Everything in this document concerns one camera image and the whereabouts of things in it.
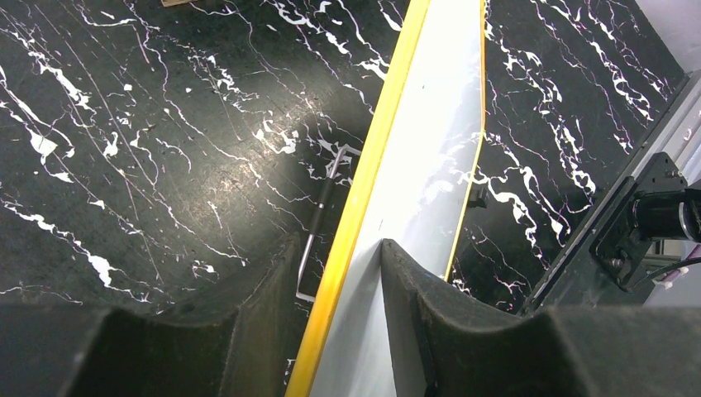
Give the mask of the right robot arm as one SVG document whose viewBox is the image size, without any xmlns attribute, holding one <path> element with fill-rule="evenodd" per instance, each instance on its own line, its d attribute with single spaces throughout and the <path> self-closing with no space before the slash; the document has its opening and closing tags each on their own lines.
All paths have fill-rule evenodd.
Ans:
<svg viewBox="0 0 701 397">
<path fill-rule="evenodd" d="M 645 265 L 653 243 L 664 240 L 700 242 L 700 190 L 688 186 L 667 153 L 658 152 L 637 177 L 627 177 L 616 190 L 589 252 L 619 289 L 631 293 L 647 281 L 700 262 L 693 258 Z"/>
</svg>

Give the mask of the orange framed whiteboard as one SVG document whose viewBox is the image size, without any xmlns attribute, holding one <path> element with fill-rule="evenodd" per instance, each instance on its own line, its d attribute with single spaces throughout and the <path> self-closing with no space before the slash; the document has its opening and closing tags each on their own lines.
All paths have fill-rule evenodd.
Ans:
<svg viewBox="0 0 701 397">
<path fill-rule="evenodd" d="M 423 395 L 393 254 L 444 284 L 484 136 L 485 7 L 410 2 L 287 395 Z"/>
</svg>

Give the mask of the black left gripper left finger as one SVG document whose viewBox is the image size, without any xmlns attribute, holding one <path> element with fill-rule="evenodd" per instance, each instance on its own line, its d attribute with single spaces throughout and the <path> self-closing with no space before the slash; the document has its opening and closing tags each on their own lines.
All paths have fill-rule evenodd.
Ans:
<svg viewBox="0 0 701 397">
<path fill-rule="evenodd" d="M 280 396 L 300 241 L 157 315 L 4 304 L 4 396 Z"/>
</svg>

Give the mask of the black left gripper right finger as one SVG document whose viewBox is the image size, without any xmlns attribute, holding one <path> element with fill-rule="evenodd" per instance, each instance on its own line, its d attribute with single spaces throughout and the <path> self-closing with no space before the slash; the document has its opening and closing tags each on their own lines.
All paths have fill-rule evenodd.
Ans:
<svg viewBox="0 0 701 397">
<path fill-rule="evenodd" d="M 400 396 L 697 396 L 700 312 L 565 306 L 531 317 L 461 293 L 380 245 Z"/>
</svg>

